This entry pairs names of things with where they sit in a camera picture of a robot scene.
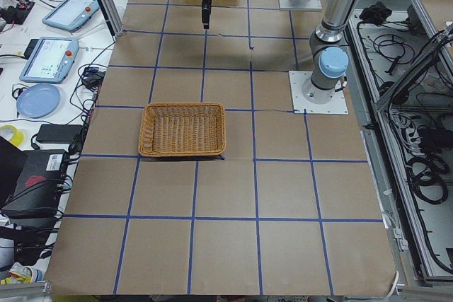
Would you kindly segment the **yellow tape roll on desk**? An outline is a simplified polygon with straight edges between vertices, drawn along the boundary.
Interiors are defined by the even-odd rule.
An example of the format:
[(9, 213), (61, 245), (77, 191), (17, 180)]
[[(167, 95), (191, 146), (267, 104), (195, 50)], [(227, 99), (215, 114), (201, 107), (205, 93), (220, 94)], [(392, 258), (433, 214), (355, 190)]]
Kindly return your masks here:
[(19, 147), (24, 140), (24, 134), (22, 131), (15, 128), (13, 125), (1, 126), (0, 135), (16, 147)]

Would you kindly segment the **teach pendant near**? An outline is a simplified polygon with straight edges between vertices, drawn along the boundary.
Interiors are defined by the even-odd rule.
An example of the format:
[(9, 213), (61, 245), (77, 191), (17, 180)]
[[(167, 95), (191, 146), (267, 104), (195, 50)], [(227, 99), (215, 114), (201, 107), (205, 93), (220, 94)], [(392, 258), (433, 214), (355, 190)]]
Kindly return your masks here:
[(63, 82), (79, 51), (74, 38), (41, 37), (19, 76), (26, 83)]

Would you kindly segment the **black power adapter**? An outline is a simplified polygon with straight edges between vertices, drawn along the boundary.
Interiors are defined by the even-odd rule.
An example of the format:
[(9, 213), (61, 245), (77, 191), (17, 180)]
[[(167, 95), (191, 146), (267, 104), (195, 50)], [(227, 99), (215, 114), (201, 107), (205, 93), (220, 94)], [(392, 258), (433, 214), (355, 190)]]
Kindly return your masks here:
[(71, 144), (82, 130), (80, 124), (42, 124), (37, 134), (32, 136), (31, 146), (40, 149), (41, 144)]

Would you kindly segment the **brown wicker basket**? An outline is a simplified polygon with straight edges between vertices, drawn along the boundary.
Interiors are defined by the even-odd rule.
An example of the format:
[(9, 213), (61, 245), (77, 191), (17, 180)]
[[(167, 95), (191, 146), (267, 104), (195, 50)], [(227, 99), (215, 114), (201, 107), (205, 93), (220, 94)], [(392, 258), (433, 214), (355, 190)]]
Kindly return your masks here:
[(225, 148), (225, 108), (219, 103), (152, 103), (143, 109), (141, 156), (219, 156)]

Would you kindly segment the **light blue plate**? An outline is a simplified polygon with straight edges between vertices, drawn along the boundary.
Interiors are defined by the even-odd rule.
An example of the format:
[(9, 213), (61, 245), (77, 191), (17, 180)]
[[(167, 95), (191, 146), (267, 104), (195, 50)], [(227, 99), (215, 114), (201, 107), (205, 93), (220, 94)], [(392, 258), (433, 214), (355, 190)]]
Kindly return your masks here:
[(20, 115), (29, 118), (44, 117), (53, 112), (59, 105), (59, 89), (48, 83), (40, 83), (25, 89), (16, 101)]

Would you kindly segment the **teach pendant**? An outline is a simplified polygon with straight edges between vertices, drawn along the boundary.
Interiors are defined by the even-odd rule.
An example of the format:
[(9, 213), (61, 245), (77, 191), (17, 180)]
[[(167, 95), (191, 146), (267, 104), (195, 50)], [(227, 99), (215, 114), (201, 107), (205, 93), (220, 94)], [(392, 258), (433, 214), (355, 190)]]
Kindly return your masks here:
[(19, 76), (26, 83), (63, 82), (79, 51), (74, 38), (41, 37)]
[(97, 0), (63, 0), (42, 19), (42, 23), (72, 33), (82, 27), (99, 8)]

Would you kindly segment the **teach pendant far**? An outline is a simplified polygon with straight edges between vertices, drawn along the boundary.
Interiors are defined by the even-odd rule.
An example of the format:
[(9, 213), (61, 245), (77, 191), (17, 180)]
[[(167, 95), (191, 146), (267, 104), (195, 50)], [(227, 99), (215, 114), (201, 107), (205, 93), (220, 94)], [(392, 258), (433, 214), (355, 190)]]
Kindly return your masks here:
[(99, 8), (97, 0), (63, 0), (42, 19), (42, 23), (72, 33), (82, 27)]

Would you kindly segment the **black computer box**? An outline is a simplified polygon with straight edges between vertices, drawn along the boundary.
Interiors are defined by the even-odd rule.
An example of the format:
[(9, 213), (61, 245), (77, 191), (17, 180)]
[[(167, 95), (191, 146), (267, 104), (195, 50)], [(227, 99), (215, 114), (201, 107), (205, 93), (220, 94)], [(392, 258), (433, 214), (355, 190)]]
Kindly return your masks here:
[(67, 153), (57, 150), (1, 152), (1, 214), (11, 219), (57, 213)]

